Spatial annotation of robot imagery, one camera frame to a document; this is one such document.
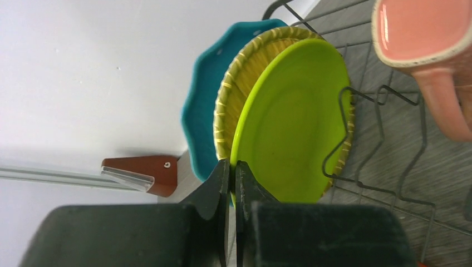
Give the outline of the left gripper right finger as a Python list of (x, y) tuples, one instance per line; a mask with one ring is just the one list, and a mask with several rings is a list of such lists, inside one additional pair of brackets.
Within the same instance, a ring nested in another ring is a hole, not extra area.
[(370, 205), (277, 201), (235, 166), (238, 266), (416, 266), (397, 217)]

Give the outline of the pink mug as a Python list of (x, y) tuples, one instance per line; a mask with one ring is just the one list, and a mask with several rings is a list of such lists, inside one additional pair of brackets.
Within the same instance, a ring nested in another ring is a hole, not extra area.
[(471, 2), (375, 1), (371, 35), (380, 61), (415, 79), (442, 133), (471, 141)]

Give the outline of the lime green saucer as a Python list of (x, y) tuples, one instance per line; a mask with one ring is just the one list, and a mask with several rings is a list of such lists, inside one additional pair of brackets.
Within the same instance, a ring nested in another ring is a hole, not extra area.
[(304, 39), (263, 71), (239, 118), (230, 165), (246, 162), (278, 201), (315, 203), (349, 155), (355, 109), (336, 48)]

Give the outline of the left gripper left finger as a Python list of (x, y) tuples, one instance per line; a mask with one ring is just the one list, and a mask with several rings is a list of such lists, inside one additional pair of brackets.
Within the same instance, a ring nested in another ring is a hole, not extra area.
[(21, 266), (226, 266), (230, 164), (178, 203), (61, 206)]

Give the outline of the woven bamboo tray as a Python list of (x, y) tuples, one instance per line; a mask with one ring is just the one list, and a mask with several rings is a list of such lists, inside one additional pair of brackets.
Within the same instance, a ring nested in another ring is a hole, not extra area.
[[(286, 48), (310, 38), (324, 40), (307, 29), (277, 27), (257, 35), (237, 53), (222, 79), (214, 110), (213, 135), (218, 159), (230, 161), (235, 131), (243, 107), (263, 71)], [(231, 171), (232, 185), (235, 185), (235, 168), (231, 167)], [(332, 186), (331, 175), (336, 174), (328, 175), (331, 183), (324, 194)]]

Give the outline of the blue polka dot plate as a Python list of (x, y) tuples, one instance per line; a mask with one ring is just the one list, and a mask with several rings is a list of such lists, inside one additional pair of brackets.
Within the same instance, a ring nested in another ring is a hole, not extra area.
[(285, 25), (280, 19), (237, 22), (196, 59), (181, 112), (181, 125), (192, 171), (200, 181), (206, 181), (218, 163), (213, 141), (213, 112), (225, 72), (237, 53), (256, 35)]

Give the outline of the wire dish rack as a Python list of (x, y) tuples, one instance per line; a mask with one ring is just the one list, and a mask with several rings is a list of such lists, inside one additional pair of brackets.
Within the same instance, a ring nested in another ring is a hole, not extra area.
[(384, 65), (371, 39), (373, 1), (272, 1), (264, 18), (311, 29), (343, 55), (355, 89), (355, 135), (325, 203), (380, 205), (401, 221), (418, 261), (471, 265), (471, 144), (439, 131), (413, 78)]

